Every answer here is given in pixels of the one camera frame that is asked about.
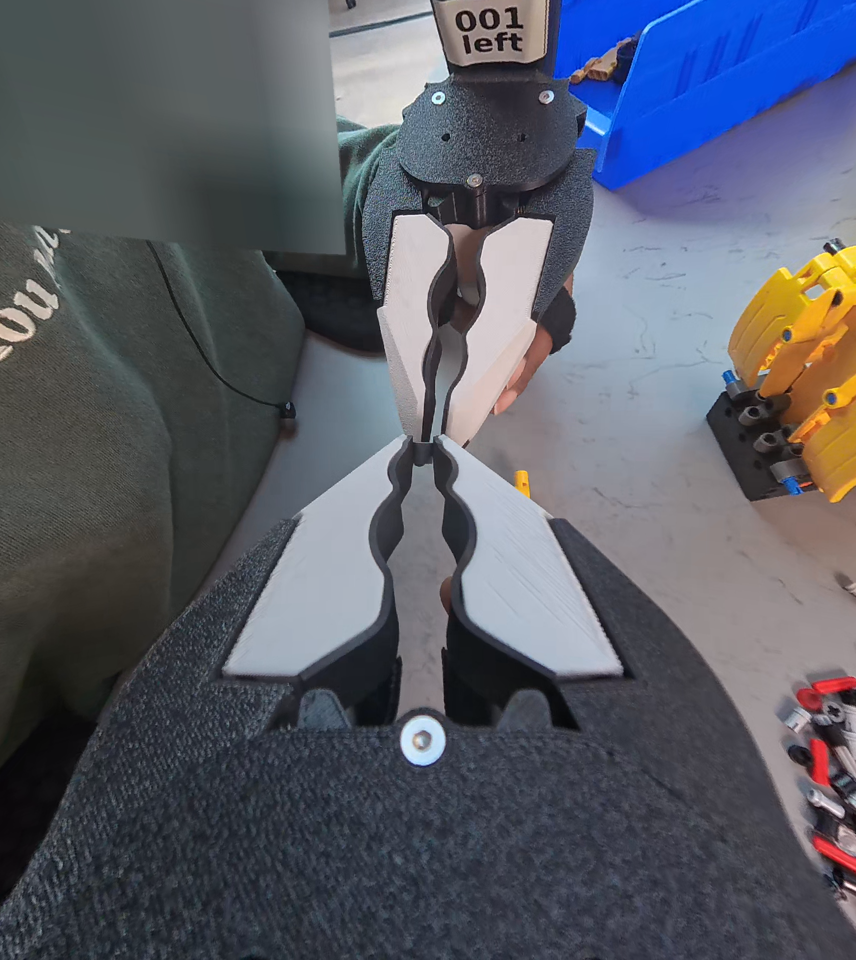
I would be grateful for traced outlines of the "small brown object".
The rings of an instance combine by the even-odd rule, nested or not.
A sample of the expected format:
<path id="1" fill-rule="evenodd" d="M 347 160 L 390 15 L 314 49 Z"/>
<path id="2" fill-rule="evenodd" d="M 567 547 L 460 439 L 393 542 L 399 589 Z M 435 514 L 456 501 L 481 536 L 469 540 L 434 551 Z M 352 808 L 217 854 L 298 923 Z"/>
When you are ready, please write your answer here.
<path id="1" fill-rule="evenodd" d="M 617 42 L 603 54 L 590 58 L 569 77 L 569 84 L 586 81 L 622 83 L 633 62 L 638 38 L 629 37 Z"/>

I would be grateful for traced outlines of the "black mesh elbow pad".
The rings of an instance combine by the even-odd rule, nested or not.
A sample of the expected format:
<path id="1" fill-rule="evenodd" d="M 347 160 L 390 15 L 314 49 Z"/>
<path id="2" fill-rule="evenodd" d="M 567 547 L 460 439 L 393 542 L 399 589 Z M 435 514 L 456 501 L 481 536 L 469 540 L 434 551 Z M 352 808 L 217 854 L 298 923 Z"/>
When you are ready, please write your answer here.
<path id="1" fill-rule="evenodd" d="M 349 255 L 266 251 L 307 330 L 359 354 L 384 354 L 368 275 Z"/>

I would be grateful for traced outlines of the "blue plastic bin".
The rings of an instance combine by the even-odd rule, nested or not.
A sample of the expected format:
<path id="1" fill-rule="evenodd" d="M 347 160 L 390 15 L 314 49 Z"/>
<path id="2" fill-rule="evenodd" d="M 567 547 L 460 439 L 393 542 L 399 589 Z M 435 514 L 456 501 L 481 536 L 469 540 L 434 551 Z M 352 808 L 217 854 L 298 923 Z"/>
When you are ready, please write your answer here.
<path id="1" fill-rule="evenodd" d="M 622 83 L 573 85 L 594 179 L 625 186 L 856 61 L 856 1 L 562 2 L 556 74 L 638 39 Z"/>

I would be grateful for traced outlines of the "yellow lego robot model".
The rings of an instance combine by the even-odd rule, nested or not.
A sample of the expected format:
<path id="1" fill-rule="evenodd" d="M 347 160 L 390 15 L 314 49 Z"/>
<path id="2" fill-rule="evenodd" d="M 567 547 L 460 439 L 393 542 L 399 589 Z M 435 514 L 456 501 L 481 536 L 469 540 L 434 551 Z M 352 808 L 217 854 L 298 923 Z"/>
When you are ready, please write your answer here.
<path id="1" fill-rule="evenodd" d="M 748 501 L 856 488 L 856 245 L 776 271 L 731 333 L 706 415 Z"/>

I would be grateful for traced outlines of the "green printed sweatshirt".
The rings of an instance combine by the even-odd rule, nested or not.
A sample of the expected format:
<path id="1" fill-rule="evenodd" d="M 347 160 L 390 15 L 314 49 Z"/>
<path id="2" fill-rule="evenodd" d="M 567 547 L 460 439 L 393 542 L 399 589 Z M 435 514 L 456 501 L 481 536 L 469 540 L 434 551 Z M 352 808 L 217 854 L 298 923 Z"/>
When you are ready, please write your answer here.
<path id="1" fill-rule="evenodd" d="M 96 718 L 193 599 L 303 338 L 258 249 L 0 222 L 0 768 Z"/>

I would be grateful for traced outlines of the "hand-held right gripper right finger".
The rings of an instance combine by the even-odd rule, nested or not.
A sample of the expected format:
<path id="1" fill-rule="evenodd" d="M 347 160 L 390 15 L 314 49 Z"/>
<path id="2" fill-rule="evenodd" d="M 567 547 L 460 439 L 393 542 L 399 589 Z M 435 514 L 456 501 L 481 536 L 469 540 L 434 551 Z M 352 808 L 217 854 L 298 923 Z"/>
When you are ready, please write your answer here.
<path id="1" fill-rule="evenodd" d="M 493 727 L 534 691 L 548 722 L 575 727 L 569 687 L 620 681 L 625 666 L 593 607 L 554 518 L 452 439 L 434 441 L 451 579 L 444 702 L 457 724 Z"/>

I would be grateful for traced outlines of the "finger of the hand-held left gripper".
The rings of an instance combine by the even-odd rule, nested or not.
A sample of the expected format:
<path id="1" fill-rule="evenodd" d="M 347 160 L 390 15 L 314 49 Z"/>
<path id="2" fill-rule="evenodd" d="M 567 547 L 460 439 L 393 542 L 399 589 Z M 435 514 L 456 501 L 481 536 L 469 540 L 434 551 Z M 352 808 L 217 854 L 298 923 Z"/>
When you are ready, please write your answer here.
<path id="1" fill-rule="evenodd" d="M 474 288 L 478 306 L 463 336 L 463 369 L 448 393 L 444 417 L 444 433 L 463 447 L 504 391 L 517 395 L 536 335 L 533 304 L 553 230 L 551 220 L 530 217 L 486 230 L 449 228 L 458 278 Z"/>
<path id="2" fill-rule="evenodd" d="M 427 438 L 433 421 L 437 332 L 452 292 L 451 234 L 429 214 L 397 214 L 377 316 L 399 420 L 413 439 Z"/>

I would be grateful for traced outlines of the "person's left hand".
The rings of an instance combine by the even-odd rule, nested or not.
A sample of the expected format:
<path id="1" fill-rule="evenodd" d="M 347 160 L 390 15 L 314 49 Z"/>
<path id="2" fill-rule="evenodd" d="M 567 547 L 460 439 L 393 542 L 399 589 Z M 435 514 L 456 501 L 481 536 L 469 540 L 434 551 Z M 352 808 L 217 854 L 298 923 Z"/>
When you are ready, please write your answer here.
<path id="1" fill-rule="evenodd" d="M 548 330 L 538 325 L 533 339 L 524 357 L 514 369 L 506 387 L 500 393 L 491 413 L 495 416 L 503 414 L 518 400 L 518 397 L 527 389 L 531 378 L 544 364 L 554 349 L 554 341 Z"/>

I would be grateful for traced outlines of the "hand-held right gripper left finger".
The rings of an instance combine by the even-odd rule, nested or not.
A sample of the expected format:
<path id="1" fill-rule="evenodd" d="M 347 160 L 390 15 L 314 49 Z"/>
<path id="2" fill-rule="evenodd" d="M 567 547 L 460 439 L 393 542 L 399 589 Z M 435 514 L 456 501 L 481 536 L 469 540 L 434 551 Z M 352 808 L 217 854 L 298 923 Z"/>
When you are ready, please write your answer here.
<path id="1" fill-rule="evenodd" d="M 401 661 L 388 560 L 405 532 L 412 470 L 412 439 L 396 438 L 294 519 L 222 668 L 292 688 L 271 726 L 295 726 L 313 690 L 334 694 L 352 725 L 395 721 Z"/>

